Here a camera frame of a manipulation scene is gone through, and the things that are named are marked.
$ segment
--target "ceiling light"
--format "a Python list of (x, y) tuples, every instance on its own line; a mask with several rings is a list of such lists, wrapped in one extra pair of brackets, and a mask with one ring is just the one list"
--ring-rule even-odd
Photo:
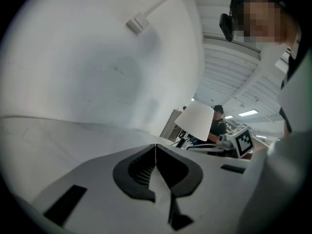
[(256, 135), (256, 137), (259, 137), (259, 138), (268, 138), (266, 136), (261, 136), (261, 135)]
[(254, 114), (257, 114), (257, 113), (258, 113), (258, 111), (253, 109), (251, 111), (248, 111), (248, 112), (245, 112), (245, 113), (241, 113), (241, 114), (239, 114), (239, 116), (254, 115)]

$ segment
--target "ceiling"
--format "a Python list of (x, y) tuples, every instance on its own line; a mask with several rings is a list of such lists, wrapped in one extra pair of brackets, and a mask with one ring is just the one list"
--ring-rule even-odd
[[(259, 135), (274, 141), (282, 137), (284, 122), (279, 114), (277, 95), (288, 68), (286, 46), (244, 42), (234, 36), (226, 41), (220, 27), (222, 13), (229, 13), (231, 0), (196, 0), (203, 29), (205, 71), (194, 99), (222, 105), (225, 116), (246, 124)], [(238, 114), (256, 109), (259, 113)]]

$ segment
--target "white surface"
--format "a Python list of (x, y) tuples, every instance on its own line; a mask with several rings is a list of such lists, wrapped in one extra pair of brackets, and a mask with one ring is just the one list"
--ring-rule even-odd
[(194, 100), (175, 120), (175, 123), (192, 136), (206, 141), (214, 112), (210, 106)]
[(66, 219), (63, 228), (75, 234), (165, 234), (174, 230), (168, 218), (147, 200), (132, 199), (113, 179), (114, 167), (144, 147), (89, 160), (49, 185), (32, 205), (41, 213), (73, 184), (86, 193)]
[(160, 135), (204, 70), (195, 0), (29, 0), (1, 45), (1, 115), (105, 123)]
[(116, 127), (35, 118), (1, 122), (0, 160), (11, 190), (31, 202), (46, 186), (95, 157), (171, 141)]
[[(203, 217), (210, 217), (211, 220), (207, 220), (206, 223), (206, 231), (209, 233), (234, 233), (235, 229), (231, 223), (235, 224), (238, 220), (251, 196), (259, 174), (257, 172), (250, 174), (250, 179), (255, 181), (246, 181), (244, 180), (245, 174), (229, 172), (220, 167), (223, 164), (228, 164), (248, 168), (250, 161), (197, 154), (170, 146), (165, 147), (194, 161), (203, 171), (203, 179), (196, 190), (190, 196), (176, 200), (181, 214), (194, 220), (194, 224), (189, 227), (196, 226)], [(159, 201), (156, 200), (156, 204), (128, 197), (113, 181), (112, 171), (115, 165), (140, 150), (126, 150), (83, 163), (49, 185), (34, 200), (33, 206), (40, 212), (44, 212), (72, 184), (77, 184), (88, 188), (88, 191), (64, 224), (65, 229), (77, 234), (97, 234), (103, 233), (103, 231), (147, 233), (147, 228), (150, 228), (148, 233), (173, 233), (174, 231), (168, 226), (168, 212), (165, 212), (168, 208), (169, 196), (164, 181), (156, 183), (151, 178), (150, 187), (152, 186), (155, 190), (156, 198), (159, 198)], [(161, 179), (157, 170), (154, 170), (153, 173), (157, 177), (156, 179)], [(214, 232), (216, 227), (220, 230), (226, 228), (228, 232)]]

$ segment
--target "cable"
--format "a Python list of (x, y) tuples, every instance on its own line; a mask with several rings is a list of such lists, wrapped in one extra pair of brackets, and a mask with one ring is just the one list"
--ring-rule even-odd
[(168, 0), (161, 0), (157, 4), (155, 4), (152, 8), (150, 8), (148, 11), (144, 13), (144, 16), (149, 16), (154, 10), (156, 10), (158, 7), (160, 7), (163, 3), (165, 3)]
[(174, 145), (174, 144), (177, 144), (177, 143), (179, 143), (179, 142), (180, 142), (180, 140), (177, 141), (177, 142), (175, 142), (175, 143), (173, 143), (173, 144), (171, 144), (171, 146)]

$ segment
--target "person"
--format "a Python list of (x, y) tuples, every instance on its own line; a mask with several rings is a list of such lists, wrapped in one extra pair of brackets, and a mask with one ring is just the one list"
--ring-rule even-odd
[(217, 105), (214, 107), (214, 117), (211, 123), (208, 139), (207, 141), (202, 141), (198, 139), (197, 145), (216, 144), (216, 142), (219, 140), (219, 136), (226, 134), (226, 124), (225, 120), (223, 119), (223, 114), (224, 111), (221, 105)]
[[(234, 28), (244, 36), (255, 37), (260, 42), (285, 43), (291, 48), (289, 68), (281, 88), (295, 73), (309, 48), (308, 24), (304, 23), (304, 17), (297, 16), (295, 20), (295, 13), (300, 15), (299, 10), (288, 11), (278, 0), (231, 0), (230, 4)], [(280, 114), (285, 120), (284, 136), (287, 137), (292, 128), (282, 108)]]

